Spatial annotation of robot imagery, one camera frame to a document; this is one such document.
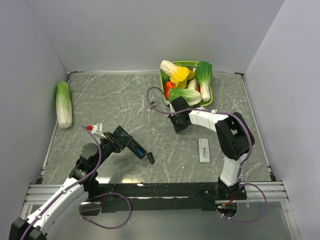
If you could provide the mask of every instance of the black eraser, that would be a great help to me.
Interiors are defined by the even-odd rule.
[[[152,152],[148,152],[146,154],[147,158],[148,158],[148,161],[150,164],[154,164],[155,163],[155,158],[154,158],[154,155],[152,154]]]

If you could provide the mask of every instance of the gray table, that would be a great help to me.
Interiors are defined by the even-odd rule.
[[[100,183],[183,183],[216,182],[224,164],[215,132],[191,125],[176,134],[166,115],[150,110],[147,89],[160,86],[158,74],[73,74],[70,77],[73,124],[57,128],[47,160],[44,184],[62,184],[75,166],[82,147],[93,142],[82,125],[103,123],[103,130],[113,132],[121,125],[148,152],[140,160],[129,149],[112,154],[98,169]],[[251,129],[256,143],[244,165],[242,181],[270,181],[267,162],[244,91],[241,76],[229,73],[213,75],[213,103],[206,107],[221,112],[240,112]],[[150,95],[156,105],[168,111],[156,90]],[[209,141],[210,163],[199,162],[198,139]]]

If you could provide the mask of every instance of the marble tabletop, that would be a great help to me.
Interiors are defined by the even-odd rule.
[[[98,169],[100,183],[191,183],[216,182],[224,154],[215,132],[191,125],[176,134],[166,115],[150,110],[146,92],[160,87],[159,74],[83,74],[70,77],[73,124],[57,128],[47,160],[43,184],[62,184],[75,166],[82,147],[93,142],[81,126],[103,123],[105,132],[120,125],[147,151],[138,159],[129,149],[113,153]],[[252,155],[244,165],[242,181],[270,181],[267,162],[255,122],[242,85],[241,76],[213,74],[213,102],[208,109],[240,112],[255,137]],[[160,92],[153,90],[150,99],[160,110],[169,111]],[[199,138],[209,142],[210,163],[199,161]]]

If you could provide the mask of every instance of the white remote control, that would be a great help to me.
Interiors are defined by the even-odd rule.
[[[200,163],[210,163],[209,142],[207,138],[199,138]]]

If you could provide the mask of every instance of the green basket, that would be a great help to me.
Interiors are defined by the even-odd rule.
[[[173,61],[174,64],[181,64],[183,67],[191,67],[194,68],[197,66],[198,62],[197,61]],[[165,92],[165,84],[166,84],[166,80],[163,79],[163,77],[160,75],[160,79],[161,79],[161,89],[163,92]],[[209,92],[210,92],[210,100],[209,101],[201,101],[199,103],[199,105],[201,107],[205,107],[208,106],[209,104],[212,103],[213,99],[214,99],[214,95],[212,94],[212,89],[211,86],[209,85]],[[164,96],[164,102],[169,105],[169,101],[166,99],[166,97]]]

